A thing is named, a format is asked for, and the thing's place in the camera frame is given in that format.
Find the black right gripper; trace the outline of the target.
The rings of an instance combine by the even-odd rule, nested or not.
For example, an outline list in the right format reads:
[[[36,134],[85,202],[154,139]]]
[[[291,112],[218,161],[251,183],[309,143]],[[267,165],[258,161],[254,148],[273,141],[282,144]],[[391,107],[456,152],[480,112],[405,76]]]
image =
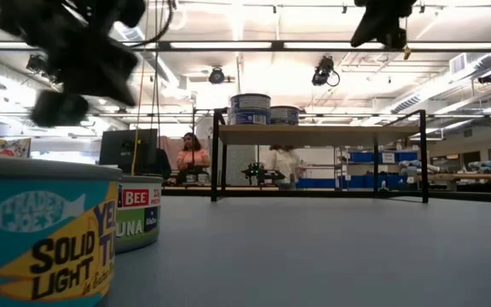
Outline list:
[[[354,0],[357,7],[366,11],[350,40],[352,47],[377,40],[390,49],[403,49],[407,43],[407,31],[400,27],[400,20],[408,17],[417,0]]]

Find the blue label tuna can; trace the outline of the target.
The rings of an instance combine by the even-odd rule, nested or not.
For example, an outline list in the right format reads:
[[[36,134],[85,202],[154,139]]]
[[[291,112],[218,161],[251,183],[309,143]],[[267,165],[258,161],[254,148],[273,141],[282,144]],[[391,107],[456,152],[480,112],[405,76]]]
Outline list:
[[[258,93],[248,93],[232,96],[230,98],[229,107],[234,111],[249,109],[269,110],[270,105],[270,96]]]
[[[230,125],[268,125],[270,112],[263,110],[233,111],[228,116]]]

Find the wooden shelf with black legs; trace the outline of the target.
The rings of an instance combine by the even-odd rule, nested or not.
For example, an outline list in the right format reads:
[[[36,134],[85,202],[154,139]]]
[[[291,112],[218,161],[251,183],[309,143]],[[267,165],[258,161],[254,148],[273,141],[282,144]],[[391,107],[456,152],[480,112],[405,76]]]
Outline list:
[[[292,145],[295,147],[341,147],[373,146],[377,152],[380,145],[386,145],[419,134],[419,157],[423,162],[422,201],[429,201],[427,164],[429,162],[426,132],[426,111],[421,109],[398,120],[403,121],[414,114],[419,125],[398,126],[392,121],[384,126],[300,126],[300,125],[227,125],[223,108],[216,108],[212,115],[211,145],[211,201],[225,196],[228,145]]]

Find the wooden workbench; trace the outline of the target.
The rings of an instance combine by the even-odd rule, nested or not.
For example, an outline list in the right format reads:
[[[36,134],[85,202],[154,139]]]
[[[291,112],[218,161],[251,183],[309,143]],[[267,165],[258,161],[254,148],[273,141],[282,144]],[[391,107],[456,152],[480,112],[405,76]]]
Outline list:
[[[428,182],[457,182],[457,181],[491,182],[491,174],[429,174]]]

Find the black overhead rig beam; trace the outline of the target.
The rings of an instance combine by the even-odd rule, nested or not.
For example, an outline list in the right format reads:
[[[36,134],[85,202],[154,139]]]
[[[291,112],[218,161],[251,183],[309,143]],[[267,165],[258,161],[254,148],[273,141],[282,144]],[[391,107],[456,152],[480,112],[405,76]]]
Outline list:
[[[353,47],[347,41],[159,41],[139,45],[125,42],[133,50],[152,52],[391,52],[378,42]],[[491,53],[491,42],[412,41],[407,49],[419,53]]]

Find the person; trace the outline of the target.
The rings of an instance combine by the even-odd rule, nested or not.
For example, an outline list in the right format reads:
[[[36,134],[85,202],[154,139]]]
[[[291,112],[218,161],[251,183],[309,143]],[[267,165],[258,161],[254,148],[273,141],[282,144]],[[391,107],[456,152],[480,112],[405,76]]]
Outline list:
[[[186,182],[190,171],[202,171],[211,166],[208,151],[202,148],[199,139],[193,132],[186,133],[183,138],[183,148],[176,156],[178,175],[176,183],[182,185]]]
[[[301,175],[301,159],[292,145],[271,145],[269,147],[268,168],[278,171],[284,177],[274,180],[282,191],[294,191]]]

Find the floral patterned box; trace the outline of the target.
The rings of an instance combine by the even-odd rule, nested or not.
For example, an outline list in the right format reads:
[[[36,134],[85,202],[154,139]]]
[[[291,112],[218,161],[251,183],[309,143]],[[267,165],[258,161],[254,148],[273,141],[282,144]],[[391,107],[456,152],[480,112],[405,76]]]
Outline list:
[[[14,140],[0,139],[0,156],[14,158],[29,158],[31,151],[31,139],[21,138]]]

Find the black monitor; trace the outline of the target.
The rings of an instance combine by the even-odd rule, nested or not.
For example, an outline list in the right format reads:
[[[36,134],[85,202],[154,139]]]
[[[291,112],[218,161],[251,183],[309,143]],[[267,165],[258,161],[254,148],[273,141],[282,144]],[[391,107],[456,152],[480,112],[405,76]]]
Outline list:
[[[116,165],[127,175],[154,173],[157,159],[156,129],[105,131],[99,165]]]

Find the long blue cabinet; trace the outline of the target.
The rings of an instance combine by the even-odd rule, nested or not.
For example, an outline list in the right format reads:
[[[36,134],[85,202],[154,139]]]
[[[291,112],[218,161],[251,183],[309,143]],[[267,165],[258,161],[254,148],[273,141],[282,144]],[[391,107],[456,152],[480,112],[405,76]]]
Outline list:
[[[378,188],[397,190],[407,184],[407,176],[403,175],[379,175]],[[302,178],[297,183],[297,188],[341,188],[374,189],[373,175],[338,176],[336,178]]]

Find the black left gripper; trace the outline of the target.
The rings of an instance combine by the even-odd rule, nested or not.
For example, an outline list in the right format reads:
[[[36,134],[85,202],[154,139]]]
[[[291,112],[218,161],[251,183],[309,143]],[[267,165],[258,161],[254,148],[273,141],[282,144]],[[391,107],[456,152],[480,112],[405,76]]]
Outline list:
[[[145,0],[0,0],[0,31],[30,46],[65,47],[83,35],[105,37],[116,21],[136,26],[145,10]],[[30,120],[40,127],[79,125],[89,111],[82,96],[135,105],[127,82],[136,65],[134,52],[114,40],[52,51],[51,69],[65,92],[41,91]]]

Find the black metal table frame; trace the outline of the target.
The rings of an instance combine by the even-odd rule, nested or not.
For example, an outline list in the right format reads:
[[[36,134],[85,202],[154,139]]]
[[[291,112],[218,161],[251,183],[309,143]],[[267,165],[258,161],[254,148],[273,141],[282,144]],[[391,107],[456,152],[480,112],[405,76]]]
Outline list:
[[[163,196],[183,196],[183,197],[208,197],[215,198],[215,200],[221,198],[231,197],[297,197],[297,198],[349,198],[349,199],[388,199],[396,197],[419,197],[422,198],[421,191],[387,191],[374,193],[373,191],[359,190],[359,191],[338,191],[338,190],[295,190],[295,191],[279,191],[270,189],[259,188],[238,188],[238,189],[218,189],[215,195],[212,195],[210,188],[195,187],[195,188],[183,188],[183,187],[166,187],[162,190]],[[428,199],[444,199],[444,200],[463,200],[463,201],[480,201],[491,202],[491,193],[466,193],[466,192],[442,192],[442,191],[430,191]]]

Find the silver ventilation duct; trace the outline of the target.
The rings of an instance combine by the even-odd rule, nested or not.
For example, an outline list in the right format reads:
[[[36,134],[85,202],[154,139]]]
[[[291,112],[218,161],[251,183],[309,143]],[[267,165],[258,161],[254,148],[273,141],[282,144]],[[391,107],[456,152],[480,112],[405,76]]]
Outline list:
[[[491,72],[491,53],[461,53],[448,62],[448,70],[421,84],[415,90],[396,98],[384,113],[399,113],[430,98],[454,89],[464,82],[484,77]]]

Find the green Bumble Bee tuna can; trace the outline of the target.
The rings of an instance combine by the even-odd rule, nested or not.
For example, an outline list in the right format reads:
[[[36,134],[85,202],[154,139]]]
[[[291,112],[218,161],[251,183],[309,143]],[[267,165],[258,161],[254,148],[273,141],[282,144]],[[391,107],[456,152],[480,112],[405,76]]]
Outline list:
[[[130,252],[153,244],[159,237],[160,176],[123,176],[118,186],[116,253]]]

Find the pink cloth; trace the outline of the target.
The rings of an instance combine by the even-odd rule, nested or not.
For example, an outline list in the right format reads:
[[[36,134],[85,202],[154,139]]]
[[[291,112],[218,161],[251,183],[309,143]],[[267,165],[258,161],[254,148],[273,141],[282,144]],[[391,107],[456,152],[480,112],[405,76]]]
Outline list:
[[[159,138],[159,148],[166,152],[172,170],[182,170],[186,168],[179,159],[179,153],[183,150],[184,142],[181,138],[170,138],[162,136]]]

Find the round black ceiling device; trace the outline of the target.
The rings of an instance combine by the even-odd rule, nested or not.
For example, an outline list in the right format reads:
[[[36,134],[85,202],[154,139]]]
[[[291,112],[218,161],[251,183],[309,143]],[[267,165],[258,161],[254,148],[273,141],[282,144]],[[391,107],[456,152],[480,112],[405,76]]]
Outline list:
[[[222,84],[225,79],[223,70],[220,67],[213,67],[208,77],[208,82],[211,84]]]

